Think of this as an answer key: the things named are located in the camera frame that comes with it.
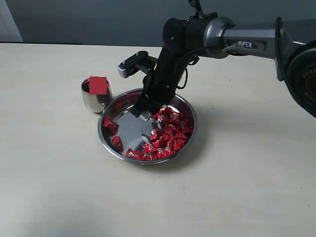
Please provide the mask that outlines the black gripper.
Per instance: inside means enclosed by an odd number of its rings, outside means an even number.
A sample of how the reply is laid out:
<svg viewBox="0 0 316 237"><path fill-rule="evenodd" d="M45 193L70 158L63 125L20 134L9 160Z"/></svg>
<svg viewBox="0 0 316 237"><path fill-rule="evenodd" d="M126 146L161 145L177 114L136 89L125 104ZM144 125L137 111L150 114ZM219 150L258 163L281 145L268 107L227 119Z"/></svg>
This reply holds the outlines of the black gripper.
<svg viewBox="0 0 316 237"><path fill-rule="evenodd" d="M132 107L138 118L148 111L150 116L158 113L175 96L178 83L197 49L161 48L156 67L145 82L143 92Z"/></svg>

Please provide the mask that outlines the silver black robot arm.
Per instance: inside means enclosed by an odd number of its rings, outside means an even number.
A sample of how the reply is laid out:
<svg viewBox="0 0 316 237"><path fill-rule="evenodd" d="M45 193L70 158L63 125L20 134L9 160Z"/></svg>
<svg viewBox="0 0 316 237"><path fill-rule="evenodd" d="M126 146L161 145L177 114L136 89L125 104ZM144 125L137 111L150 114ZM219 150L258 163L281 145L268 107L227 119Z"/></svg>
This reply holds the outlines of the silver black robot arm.
<svg viewBox="0 0 316 237"><path fill-rule="evenodd" d="M273 59L277 79L285 82L294 101L310 115L316 114L315 84L306 73L316 71L314 19L236 25L213 14L209 19L169 19L162 32L163 47L156 67L143 81L143 91L132 108L139 117L155 114L175 96L178 83L194 57L215 59L256 56Z"/></svg>

